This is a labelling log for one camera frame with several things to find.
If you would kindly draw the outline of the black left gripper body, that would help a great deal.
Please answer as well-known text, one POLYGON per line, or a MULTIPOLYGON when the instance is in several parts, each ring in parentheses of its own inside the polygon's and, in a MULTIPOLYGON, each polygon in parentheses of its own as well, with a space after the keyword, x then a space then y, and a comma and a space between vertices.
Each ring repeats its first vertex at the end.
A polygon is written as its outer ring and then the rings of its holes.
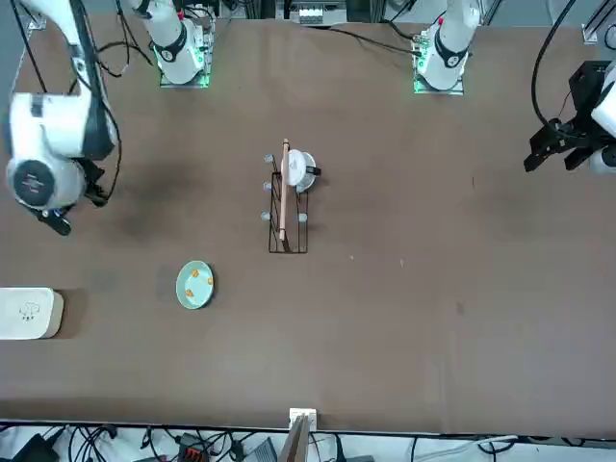
POLYGON ((571 150, 580 146, 598 146, 611 141, 608 133, 592 118, 603 90, 610 61, 585 61, 569 79, 575 115, 558 126, 561 135, 557 149, 571 150))

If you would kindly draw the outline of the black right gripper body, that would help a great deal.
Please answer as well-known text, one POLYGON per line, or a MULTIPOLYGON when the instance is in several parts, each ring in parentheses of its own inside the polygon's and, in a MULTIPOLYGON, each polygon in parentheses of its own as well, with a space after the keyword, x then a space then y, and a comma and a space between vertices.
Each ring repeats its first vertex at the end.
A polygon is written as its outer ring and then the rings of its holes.
POLYGON ((107 204, 107 193, 98 184, 98 181, 105 173, 105 170, 92 160, 80 160, 79 165, 84 172, 86 180, 85 197, 89 199, 95 207, 104 207, 107 204))

